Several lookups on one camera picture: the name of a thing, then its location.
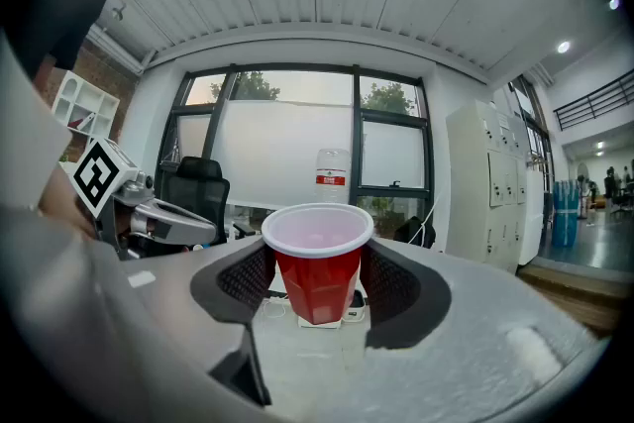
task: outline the wooden step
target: wooden step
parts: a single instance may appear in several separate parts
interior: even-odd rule
[[[517,276],[599,337],[611,335],[632,291],[628,284],[527,265]]]

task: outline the red cup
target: red cup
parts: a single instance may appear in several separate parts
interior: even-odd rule
[[[368,212],[312,203],[283,208],[263,223],[293,311],[311,324],[339,321],[350,306],[361,247],[374,229]]]
[[[361,248],[308,260],[275,251],[293,311],[312,324],[339,321],[353,301]]]

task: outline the white cabinet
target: white cabinet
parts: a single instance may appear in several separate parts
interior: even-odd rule
[[[71,131],[108,138],[119,99],[67,71],[53,103],[53,115]]]
[[[447,129],[447,253],[515,272],[526,218],[526,128],[518,119],[474,102],[447,117]]]

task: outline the black office chair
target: black office chair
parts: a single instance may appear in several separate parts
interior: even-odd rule
[[[215,160],[186,157],[163,187],[163,200],[180,206],[213,222],[218,235],[212,245],[226,244],[225,206],[230,189],[229,180],[222,177],[220,164]],[[246,224],[234,224],[237,238],[256,232]]]
[[[193,179],[222,178],[222,168],[216,160],[187,156],[178,165],[176,176]]]

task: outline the sign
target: sign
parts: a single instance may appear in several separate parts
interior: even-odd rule
[[[104,139],[91,143],[77,162],[70,183],[94,217],[108,198],[127,180],[137,178],[139,169],[119,146]]]

